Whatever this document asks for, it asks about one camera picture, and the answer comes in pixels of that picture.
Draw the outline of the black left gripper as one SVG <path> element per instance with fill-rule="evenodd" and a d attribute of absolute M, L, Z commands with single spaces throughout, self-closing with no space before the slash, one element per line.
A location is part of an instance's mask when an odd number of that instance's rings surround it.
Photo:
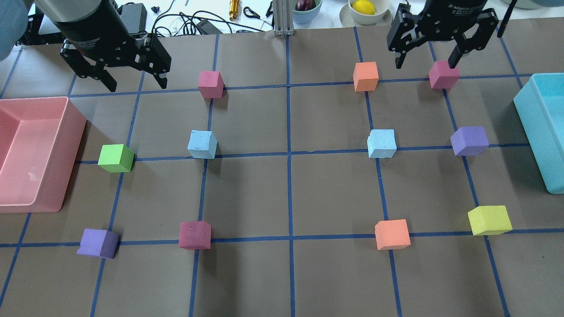
<path fill-rule="evenodd" d="M 83 18 L 61 22 L 60 30 L 65 37 L 60 55 L 76 74 L 115 92 L 117 82 L 105 68 L 128 66 L 153 74 L 160 88 L 167 88 L 171 56 L 155 34 L 130 34 L 110 0 L 99 0 Z"/>

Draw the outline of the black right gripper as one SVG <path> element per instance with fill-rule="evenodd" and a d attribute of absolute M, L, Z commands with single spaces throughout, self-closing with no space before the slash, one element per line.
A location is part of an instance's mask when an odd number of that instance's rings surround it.
<path fill-rule="evenodd" d="M 421 12 L 413 14 L 409 4 L 399 4 L 387 35 L 397 70 L 407 52 L 426 42 L 456 42 L 448 58 L 452 70 L 467 52 L 483 50 L 499 24 L 495 10 L 485 5 L 485 0 L 427 0 Z"/>

